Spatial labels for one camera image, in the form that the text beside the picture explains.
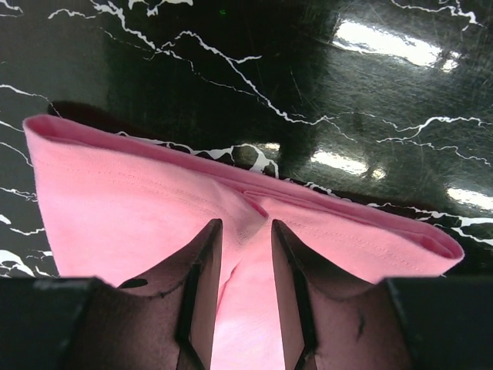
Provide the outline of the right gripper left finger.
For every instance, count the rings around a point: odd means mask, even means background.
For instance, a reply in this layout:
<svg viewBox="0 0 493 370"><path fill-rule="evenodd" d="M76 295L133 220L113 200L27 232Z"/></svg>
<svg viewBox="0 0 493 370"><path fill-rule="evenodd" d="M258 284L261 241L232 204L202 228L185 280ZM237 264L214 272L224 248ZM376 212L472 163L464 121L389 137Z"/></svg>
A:
<svg viewBox="0 0 493 370"><path fill-rule="evenodd" d="M3 369L208 369L223 223L113 287L91 278L1 281Z"/></svg>

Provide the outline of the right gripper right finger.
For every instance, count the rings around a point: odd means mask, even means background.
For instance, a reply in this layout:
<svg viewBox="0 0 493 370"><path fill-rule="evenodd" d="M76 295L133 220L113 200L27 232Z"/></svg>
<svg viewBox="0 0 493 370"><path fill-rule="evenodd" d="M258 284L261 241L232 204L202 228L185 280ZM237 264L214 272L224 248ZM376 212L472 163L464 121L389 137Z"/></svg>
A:
<svg viewBox="0 0 493 370"><path fill-rule="evenodd" d="M368 283L271 229L288 369L490 369L489 276L389 277Z"/></svg>

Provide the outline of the pink t shirt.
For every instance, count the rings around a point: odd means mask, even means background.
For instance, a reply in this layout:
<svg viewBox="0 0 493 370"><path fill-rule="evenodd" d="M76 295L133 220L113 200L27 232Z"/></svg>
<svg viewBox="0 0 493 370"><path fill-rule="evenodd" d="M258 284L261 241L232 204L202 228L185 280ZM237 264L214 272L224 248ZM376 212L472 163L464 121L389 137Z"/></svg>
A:
<svg viewBox="0 0 493 370"><path fill-rule="evenodd" d="M223 221L214 369L282 369L271 224L371 283L438 276L460 244L420 221L142 140L40 115L23 130L55 265L118 285Z"/></svg>

